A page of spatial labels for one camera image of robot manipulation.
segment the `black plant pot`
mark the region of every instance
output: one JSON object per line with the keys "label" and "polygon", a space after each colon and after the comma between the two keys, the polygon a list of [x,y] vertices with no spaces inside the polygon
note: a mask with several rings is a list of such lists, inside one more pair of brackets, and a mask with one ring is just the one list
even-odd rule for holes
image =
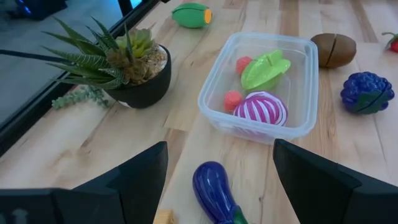
{"label": "black plant pot", "polygon": [[112,98],[131,108],[146,108],[154,105],[166,94],[172,77],[172,63],[170,52],[167,53],[167,63],[153,79],[137,86],[124,86],[115,90],[105,90]]}

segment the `plastic food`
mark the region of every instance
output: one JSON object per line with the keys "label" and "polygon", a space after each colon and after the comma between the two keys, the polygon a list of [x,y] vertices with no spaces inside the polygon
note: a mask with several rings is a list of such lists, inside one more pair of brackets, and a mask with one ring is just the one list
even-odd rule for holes
{"label": "plastic food", "polygon": [[385,110],[395,94],[387,79],[371,72],[358,72],[344,82],[340,95],[350,113],[372,114]]}
{"label": "plastic food", "polygon": [[270,90],[289,68],[290,61],[283,58],[281,50],[261,55],[244,69],[242,87],[246,91]]}
{"label": "plastic food", "polygon": [[172,12],[173,20],[186,28],[204,27],[211,22],[212,17],[209,7],[194,2],[181,4]]}
{"label": "plastic food", "polygon": [[392,35],[392,39],[387,43],[386,48],[392,52],[398,53],[398,34],[392,32],[384,32],[382,35]]}
{"label": "plastic food", "polygon": [[235,203],[224,167],[217,162],[205,162],[193,174],[193,191],[202,209],[213,223],[248,224]]}
{"label": "plastic food", "polygon": [[225,93],[224,109],[227,112],[232,112],[242,102],[242,94],[239,91],[231,90]]}
{"label": "plastic food", "polygon": [[345,35],[318,34],[311,40],[318,47],[319,67],[341,67],[349,64],[356,55],[356,42]]}
{"label": "plastic food", "polygon": [[253,59],[251,57],[245,56],[245,57],[241,57],[236,61],[236,72],[239,74],[239,76],[242,75],[244,69],[246,68],[247,65],[250,64],[250,62]]}
{"label": "plastic food", "polygon": [[283,126],[287,121],[287,108],[278,97],[266,91],[255,91],[234,110],[235,116]]}

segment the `clear plastic container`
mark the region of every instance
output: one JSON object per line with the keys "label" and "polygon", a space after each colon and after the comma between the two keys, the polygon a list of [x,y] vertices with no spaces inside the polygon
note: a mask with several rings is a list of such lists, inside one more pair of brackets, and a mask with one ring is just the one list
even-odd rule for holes
{"label": "clear plastic container", "polygon": [[[235,72],[238,58],[255,58],[267,52],[281,49],[291,66],[279,84],[268,91],[278,96],[289,113],[285,126],[239,118],[224,111],[224,95],[238,90],[243,96],[239,75]],[[284,35],[235,33],[229,37],[219,54],[199,94],[200,111],[210,123],[225,134],[265,144],[273,144],[275,138],[294,139],[308,134],[317,121],[318,108],[318,50],[305,39]]]}

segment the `brown kiwi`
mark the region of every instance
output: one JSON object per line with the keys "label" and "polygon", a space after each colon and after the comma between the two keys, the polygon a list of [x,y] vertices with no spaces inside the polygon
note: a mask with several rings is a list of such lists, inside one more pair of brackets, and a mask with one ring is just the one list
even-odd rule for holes
{"label": "brown kiwi", "polygon": [[318,47],[319,67],[337,68],[349,64],[356,54],[356,42],[341,34],[318,34],[311,38]]}

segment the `wooden table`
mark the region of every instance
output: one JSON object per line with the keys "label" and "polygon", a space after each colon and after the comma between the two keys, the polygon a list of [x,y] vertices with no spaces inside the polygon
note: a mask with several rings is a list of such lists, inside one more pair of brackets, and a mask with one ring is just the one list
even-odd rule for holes
{"label": "wooden table", "polygon": [[272,161],[272,147],[225,136],[197,106],[213,62],[228,37],[256,31],[311,38],[337,32],[357,41],[355,60],[336,70],[320,70],[318,121],[293,142],[312,152],[392,184],[398,184],[398,100],[387,110],[353,116],[340,104],[348,75],[372,71],[398,86],[398,55],[385,52],[398,32],[395,0],[199,0],[211,7],[213,22],[184,29],[170,18],[182,0],[159,4],[139,27],[150,27],[172,54],[172,82],[156,105],[132,110],[115,103],[108,110],[85,103],[49,111],[0,159],[0,187],[72,188],[166,140],[169,174],[161,208],[174,209],[182,224],[210,223],[192,190],[193,171],[219,161],[233,195],[250,223],[298,223]]}

